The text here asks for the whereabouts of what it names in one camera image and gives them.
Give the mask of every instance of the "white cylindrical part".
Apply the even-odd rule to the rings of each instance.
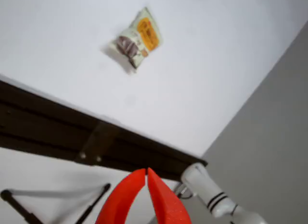
[[[181,176],[182,182],[207,206],[214,217],[230,214],[235,203],[212,180],[201,163],[189,166]]]
[[[244,210],[242,207],[236,207],[233,213],[235,224],[267,224],[267,222],[257,213]]]

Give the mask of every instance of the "plastic wrapper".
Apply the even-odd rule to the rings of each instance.
[[[135,69],[151,51],[161,44],[162,37],[158,26],[146,7],[137,14],[131,25],[111,43],[113,49],[119,54],[127,56]]]

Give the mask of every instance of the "food package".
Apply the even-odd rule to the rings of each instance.
[[[161,44],[162,37],[158,26],[145,7],[137,14],[129,28],[122,31],[111,45],[119,54],[127,56],[137,69],[143,59]]]

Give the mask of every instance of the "orange label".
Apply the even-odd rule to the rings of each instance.
[[[148,18],[143,18],[138,23],[137,27],[142,40],[149,51],[152,51],[158,46],[159,40]]]

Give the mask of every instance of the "black metal stand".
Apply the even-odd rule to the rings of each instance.
[[[110,189],[111,184],[105,184],[102,192],[97,197],[97,199],[83,212],[83,214],[79,217],[75,224],[82,224],[88,215],[93,210],[94,206],[99,202],[99,200],[104,196],[104,194]],[[14,197],[10,190],[6,189],[1,192],[2,200],[8,202],[10,206],[12,206],[28,224],[44,224],[41,222],[33,213],[28,212]]]

